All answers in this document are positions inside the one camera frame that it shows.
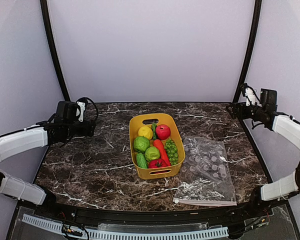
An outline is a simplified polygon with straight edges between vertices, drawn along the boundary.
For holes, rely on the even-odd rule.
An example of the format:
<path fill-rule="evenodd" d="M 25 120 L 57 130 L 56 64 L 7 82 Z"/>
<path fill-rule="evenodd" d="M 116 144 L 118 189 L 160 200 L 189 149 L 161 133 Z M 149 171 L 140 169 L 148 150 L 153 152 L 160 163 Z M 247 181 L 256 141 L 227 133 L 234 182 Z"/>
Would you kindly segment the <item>yellow plastic basket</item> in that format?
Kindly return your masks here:
<path fill-rule="evenodd" d="M 151 124 L 154 122 L 154 120 L 158 120 L 158 124 L 165 124 L 168 127 L 170 127 L 171 131 L 171 138 L 176 143 L 177 147 L 177 153 L 178 153 L 178 163 L 173 166 L 167 166 L 158 168 L 157 170 L 155 168 L 153 169 L 145 169 L 140 168 L 137 165 L 137 152 L 133 148 L 133 141 L 138 136 L 138 130 L 141 127 L 147 126 L 150 127 L 151 124 L 144 124 L 144 121 L 151 120 Z M 177 125 L 169 114 L 165 113 L 152 113 L 152 114 L 144 114 L 144 115 L 138 115 L 133 117 L 130 120 L 129 123 L 129 140 L 130 140 L 130 151 L 131 151 L 131 158 L 132 162 L 135 166 L 135 169 L 137 171 L 138 176 L 143 180 L 152 180 L 152 179 L 160 179 L 160 178 L 167 178 L 167 177 L 173 177 L 177 175 L 181 169 L 181 166 L 185 160 L 185 150 L 183 146 L 183 142 L 179 133 L 179 130 L 177 128 Z"/>

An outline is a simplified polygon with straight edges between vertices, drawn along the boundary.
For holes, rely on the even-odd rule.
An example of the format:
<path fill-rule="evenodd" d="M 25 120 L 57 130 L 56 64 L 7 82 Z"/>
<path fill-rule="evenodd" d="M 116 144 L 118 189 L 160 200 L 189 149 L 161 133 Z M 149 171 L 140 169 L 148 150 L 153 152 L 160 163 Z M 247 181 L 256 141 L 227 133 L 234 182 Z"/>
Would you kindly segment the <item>green cabbage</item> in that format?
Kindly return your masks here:
<path fill-rule="evenodd" d="M 157 160 L 161 157 L 160 151 L 155 147 L 151 146 L 146 149 L 144 153 L 146 161 L 149 163 L 153 160 Z"/>
<path fill-rule="evenodd" d="M 150 147 L 150 140 L 144 136 L 138 136 L 133 141 L 133 149 L 137 153 L 144 154 Z"/>

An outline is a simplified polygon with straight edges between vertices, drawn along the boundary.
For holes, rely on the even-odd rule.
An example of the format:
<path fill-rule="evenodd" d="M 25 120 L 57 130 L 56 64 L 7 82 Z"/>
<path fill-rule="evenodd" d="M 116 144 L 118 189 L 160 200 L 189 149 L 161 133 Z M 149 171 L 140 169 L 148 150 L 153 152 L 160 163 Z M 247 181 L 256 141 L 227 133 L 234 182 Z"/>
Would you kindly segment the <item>clear zip top bag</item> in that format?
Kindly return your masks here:
<path fill-rule="evenodd" d="M 189 136 L 183 146 L 185 159 L 173 202 L 204 207 L 236 206 L 236 192 L 224 143 Z"/>

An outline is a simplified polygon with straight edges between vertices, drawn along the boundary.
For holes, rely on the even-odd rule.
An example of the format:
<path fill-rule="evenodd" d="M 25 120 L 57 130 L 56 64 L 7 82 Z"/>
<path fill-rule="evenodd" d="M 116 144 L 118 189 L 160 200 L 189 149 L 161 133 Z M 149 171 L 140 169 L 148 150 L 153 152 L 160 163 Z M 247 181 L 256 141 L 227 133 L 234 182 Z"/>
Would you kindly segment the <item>red tomato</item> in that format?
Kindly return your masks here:
<path fill-rule="evenodd" d="M 151 162 L 148 163 L 149 169 L 165 168 L 167 166 L 168 165 L 166 164 L 166 162 L 161 158 L 152 160 Z M 165 172 L 166 172 L 166 170 L 152 171 L 150 174 L 157 175 L 157 174 L 163 174 Z"/>

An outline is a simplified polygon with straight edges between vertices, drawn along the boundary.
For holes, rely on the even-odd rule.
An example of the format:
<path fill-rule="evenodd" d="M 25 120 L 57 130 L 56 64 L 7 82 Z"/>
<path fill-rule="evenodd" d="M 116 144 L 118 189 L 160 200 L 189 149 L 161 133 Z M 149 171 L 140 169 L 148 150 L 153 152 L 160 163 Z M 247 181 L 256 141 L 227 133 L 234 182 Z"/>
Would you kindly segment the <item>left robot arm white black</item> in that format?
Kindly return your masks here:
<path fill-rule="evenodd" d="M 92 137 L 97 119 L 85 119 L 87 106 L 92 102 L 88 97 L 75 102 L 60 101 L 48 120 L 0 135 L 0 163 L 32 149 L 58 143 L 66 145 L 73 137 Z M 50 218 L 57 218 L 61 213 L 60 206 L 55 203 L 56 196 L 50 190 L 1 170 L 0 194 L 40 206 Z"/>

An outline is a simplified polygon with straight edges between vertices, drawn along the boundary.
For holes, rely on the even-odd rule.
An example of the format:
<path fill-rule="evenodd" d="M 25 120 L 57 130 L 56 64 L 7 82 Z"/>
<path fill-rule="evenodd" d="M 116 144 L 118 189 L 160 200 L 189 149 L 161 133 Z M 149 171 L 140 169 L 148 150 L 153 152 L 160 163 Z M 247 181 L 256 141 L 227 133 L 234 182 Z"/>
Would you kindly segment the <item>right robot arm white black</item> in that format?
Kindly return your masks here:
<path fill-rule="evenodd" d="M 238 120 L 250 119 L 253 129 L 262 125 L 300 150 L 300 122 L 277 110 L 277 91 L 263 88 L 257 96 L 255 90 L 246 83 L 240 86 L 240 90 L 246 101 L 228 105 L 226 110 L 230 116 Z M 300 160 L 290 175 L 255 187 L 243 210 L 248 216 L 256 217 L 274 201 L 288 200 L 296 195 L 300 195 Z"/>

